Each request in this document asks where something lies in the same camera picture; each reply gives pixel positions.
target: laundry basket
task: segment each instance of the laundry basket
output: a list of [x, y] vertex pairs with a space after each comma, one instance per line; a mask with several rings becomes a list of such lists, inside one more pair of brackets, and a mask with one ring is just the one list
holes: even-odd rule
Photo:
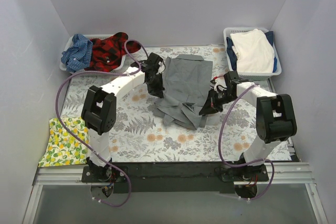
[[[263, 31], [264, 33], [268, 32], [267, 29], [258, 28], [258, 27], [228, 27], [228, 28], [225, 28], [224, 31], [223, 31], [225, 49], [227, 49], [226, 37], [230, 37], [230, 34], [245, 33], [247, 31], [252, 31], [253, 29], [259, 29], [259, 30]], [[252, 80], [252, 81], [265, 81], [272, 76], [278, 76], [279, 74], [281, 74], [281, 65], [280, 65], [279, 57], [278, 57], [277, 51], [275, 49], [275, 44], [274, 43], [273, 43], [273, 49], [274, 49], [275, 57], [278, 60], [277, 70], [274, 73], [238, 72], [239, 77], [244, 78], [244, 79], [248, 79], [248, 80]], [[225, 52], [226, 52], [227, 63], [229, 65], [229, 70], [233, 71], [232, 66], [231, 66], [230, 57], [227, 55], [227, 51], [225, 51]]]
[[[113, 34], [96, 34], [96, 35], [90, 34], [90, 35], [84, 35], [84, 36], [87, 37], [88, 39], [107, 39], [107, 38], [113, 36]], [[71, 47], [73, 45], [72, 38], [73, 38], [73, 36], [71, 36], [70, 39], [68, 40], [67, 44], [65, 45], [64, 51], [66, 51], [69, 47]], [[124, 65], [124, 62], [125, 62], [125, 57], [126, 57], [126, 55], [122, 56], [120, 66], [118, 66], [114, 70], [118, 70], [118, 69], [122, 68], [122, 66]], [[63, 71], [67, 71], [67, 67], [61, 61], [59, 63], [59, 68]]]

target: red plaid shirt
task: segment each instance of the red plaid shirt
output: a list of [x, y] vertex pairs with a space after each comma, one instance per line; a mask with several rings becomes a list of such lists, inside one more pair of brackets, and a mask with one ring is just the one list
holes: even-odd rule
[[[128, 40], [126, 33], [116, 33], [110, 38], [91, 39], [93, 42], [92, 57], [90, 66], [85, 70], [95, 70], [110, 72], [121, 64], [121, 58], [126, 54], [124, 43]], [[130, 41], [127, 43], [127, 49], [130, 54], [140, 50], [140, 45]]]

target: gray floor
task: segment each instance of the gray floor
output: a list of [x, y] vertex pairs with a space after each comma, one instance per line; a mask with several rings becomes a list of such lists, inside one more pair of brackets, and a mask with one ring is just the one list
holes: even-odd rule
[[[112, 195], [121, 202], [125, 195]], [[91, 200], [89, 186], [44, 186], [34, 223], [317, 223], [305, 185], [272, 185], [251, 203], [217, 193], [134, 193], [121, 208]]]

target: yellow lemon print cloth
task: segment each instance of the yellow lemon print cloth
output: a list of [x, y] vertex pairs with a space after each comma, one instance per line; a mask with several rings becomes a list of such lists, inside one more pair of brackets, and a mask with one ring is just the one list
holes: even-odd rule
[[[89, 143], [88, 128], [82, 118], [62, 118], [65, 125], [79, 138]], [[38, 167], [86, 164], [88, 149], [71, 136], [57, 118], [49, 121], [50, 138], [46, 153]]]

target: white floral tablecloth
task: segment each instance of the white floral tablecloth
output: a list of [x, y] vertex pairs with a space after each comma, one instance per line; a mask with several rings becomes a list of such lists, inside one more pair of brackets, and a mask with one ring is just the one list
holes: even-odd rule
[[[207, 47], [152, 47], [162, 58], [176, 57], [180, 54], [200, 55], [213, 61], [213, 76], [228, 71], [224, 46]], [[139, 51], [137, 59], [144, 59]], [[132, 63], [128, 57], [121, 72]], [[72, 79], [64, 102], [61, 116], [77, 117], [90, 86], [101, 86], [111, 81], [109, 76], [82, 76]], [[258, 82], [269, 90], [267, 81]], [[205, 128], [187, 130], [176, 124], [165, 127], [162, 118], [153, 116], [153, 97], [147, 93], [145, 84], [138, 86], [117, 102], [117, 121], [110, 131], [110, 152], [114, 162], [169, 162], [169, 161], [220, 161], [218, 155], [218, 135], [223, 118], [230, 104], [224, 105], [223, 113], [210, 115]], [[222, 137], [222, 153], [229, 161], [236, 161], [248, 149], [256, 136], [256, 109], [240, 100], [228, 118]], [[287, 143], [281, 143], [269, 155], [273, 161], [290, 160]]]

